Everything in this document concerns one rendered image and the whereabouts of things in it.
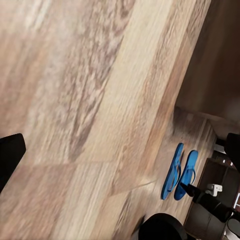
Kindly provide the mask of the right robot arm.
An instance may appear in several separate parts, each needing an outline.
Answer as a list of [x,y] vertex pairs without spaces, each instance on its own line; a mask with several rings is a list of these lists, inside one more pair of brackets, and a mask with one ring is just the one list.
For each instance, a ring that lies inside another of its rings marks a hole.
[[240,211],[228,207],[216,198],[217,192],[222,192],[222,185],[209,183],[207,185],[209,190],[205,191],[191,184],[186,185],[183,182],[180,185],[189,196],[193,197],[192,201],[194,203],[200,204],[223,224],[227,222],[228,229],[240,238]]

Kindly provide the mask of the sandal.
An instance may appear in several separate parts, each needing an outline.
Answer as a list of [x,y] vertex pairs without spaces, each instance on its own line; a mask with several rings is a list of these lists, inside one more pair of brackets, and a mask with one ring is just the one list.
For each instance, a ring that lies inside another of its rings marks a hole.
[[181,183],[188,185],[191,182],[193,171],[194,171],[194,175],[196,174],[194,166],[197,158],[198,158],[198,151],[197,150],[190,151],[187,157],[186,165],[182,173],[182,176],[180,176],[179,182],[177,183],[177,187],[174,193],[175,200],[180,200],[187,193],[184,190],[184,188],[181,186]]
[[[176,186],[176,184],[178,184],[178,182],[180,180],[180,177],[182,176],[181,175],[181,165],[180,165],[180,162],[179,162],[179,158],[180,158],[180,155],[183,151],[183,146],[184,146],[184,143],[180,143],[177,150],[176,150],[174,160],[172,162],[172,165],[170,167],[167,179],[165,181],[165,184],[164,184],[164,187],[163,187],[163,190],[162,190],[162,196],[161,196],[162,200],[165,200],[168,193],[172,192],[173,188]],[[177,173],[177,164],[179,164],[179,177],[178,177],[178,173]]]

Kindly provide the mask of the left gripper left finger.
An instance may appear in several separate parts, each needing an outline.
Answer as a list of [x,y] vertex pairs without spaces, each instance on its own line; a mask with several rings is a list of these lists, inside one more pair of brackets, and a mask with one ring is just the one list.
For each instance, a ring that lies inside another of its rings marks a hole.
[[26,152],[21,133],[0,138],[0,193]]

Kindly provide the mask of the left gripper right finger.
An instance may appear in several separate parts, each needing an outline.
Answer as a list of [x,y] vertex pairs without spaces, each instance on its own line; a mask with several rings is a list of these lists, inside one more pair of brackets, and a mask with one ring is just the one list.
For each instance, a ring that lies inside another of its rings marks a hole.
[[224,151],[240,173],[240,135],[229,133],[225,141]]

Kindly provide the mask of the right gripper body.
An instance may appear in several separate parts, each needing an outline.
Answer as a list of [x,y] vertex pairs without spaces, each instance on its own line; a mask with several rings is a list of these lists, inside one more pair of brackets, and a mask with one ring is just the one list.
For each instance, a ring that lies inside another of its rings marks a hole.
[[200,204],[207,211],[209,211],[214,217],[214,211],[219,204],[224,204],[220,200],[216,198],[216,196],[212,196],[210,193],[206,193],[204,190],[198,190],[193,196],[192,201],[196,204]]

